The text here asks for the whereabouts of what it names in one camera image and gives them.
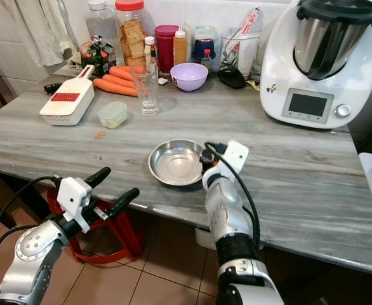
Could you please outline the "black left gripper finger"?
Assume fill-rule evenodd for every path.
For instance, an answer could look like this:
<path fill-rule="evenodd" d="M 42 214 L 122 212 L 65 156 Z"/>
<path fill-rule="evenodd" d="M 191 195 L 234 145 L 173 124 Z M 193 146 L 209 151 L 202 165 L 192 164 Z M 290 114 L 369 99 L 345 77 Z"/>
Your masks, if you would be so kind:
<path fill-rule="evenodd" d="M 117 200 L 114 201 L 114 205 L 109 209 L 109 216 L 117 216 L 121 213 L 129 204 L 138 197 L 140 190 L 138 188 L 130 189 L 125 192 Z"/>
<path fill-rule="evenodd" d="M 99 169 L 99 171 L 87 177 L 86 183 L 91 188 L 96 188 L 96 186 L 100 185 L 102 181 L 105 180 L 108 175 L 110 175 L 110 173 L 111 168 L 109 166 L 105 166 L 104 168 Z"/>

